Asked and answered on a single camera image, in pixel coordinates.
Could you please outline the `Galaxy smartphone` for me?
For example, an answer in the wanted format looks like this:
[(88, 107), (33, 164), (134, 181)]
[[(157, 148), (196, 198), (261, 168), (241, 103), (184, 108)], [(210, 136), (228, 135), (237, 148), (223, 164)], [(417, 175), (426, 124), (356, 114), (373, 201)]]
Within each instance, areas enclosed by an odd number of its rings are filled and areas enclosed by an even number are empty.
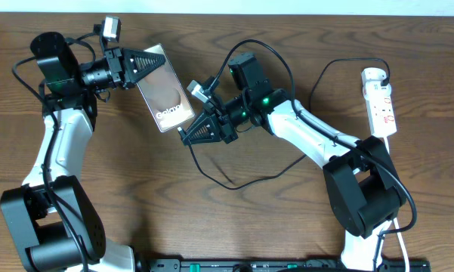
[(195, 113), (162, 44), (144, 51), (165, 58), (165, 63), (140, 80), (137, 86), (158, 129), (166, 132), (193, 119)]

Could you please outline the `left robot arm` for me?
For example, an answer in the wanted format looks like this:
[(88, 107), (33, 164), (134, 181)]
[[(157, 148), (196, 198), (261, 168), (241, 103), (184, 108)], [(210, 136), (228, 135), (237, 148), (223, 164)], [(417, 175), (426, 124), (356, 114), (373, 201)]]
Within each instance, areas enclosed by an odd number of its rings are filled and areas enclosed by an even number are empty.
[(114, 47), (79, 63), (71, 50), (75, 43), (86, 45), (86, 39), (45, 32), (31, 42), (44, 76), (33, 95), (42, 105), (45, 134), (23, 183), (2, 194), (1, 211), (27, 271), (146, 271), (148, 264), (132, 247), (106, 237), (80, 179), (97, 102), (108, 100), (113, 88), (133, 88), (166, 59)]

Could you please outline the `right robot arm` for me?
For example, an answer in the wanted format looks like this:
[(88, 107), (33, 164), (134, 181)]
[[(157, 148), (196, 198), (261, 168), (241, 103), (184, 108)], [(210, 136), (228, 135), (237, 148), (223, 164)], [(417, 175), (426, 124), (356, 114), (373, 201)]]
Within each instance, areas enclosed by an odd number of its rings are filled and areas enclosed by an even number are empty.
[(272, 87), (251, 52), (228, 67), (241, 93), (226, 103), (215, 93), (215, 77), (188, 86), (203, 111), (179, 131), (184, 145), (230, 143), (245, 122), (288, 141), (323, 170), (331, 209), (345, 230), (341, 263), (351, 270), (379, 270), (384, 239), (403, 232), (397, 214), (412, 203), (382, 138), (360, 140), (318, 119), (286, 90)]

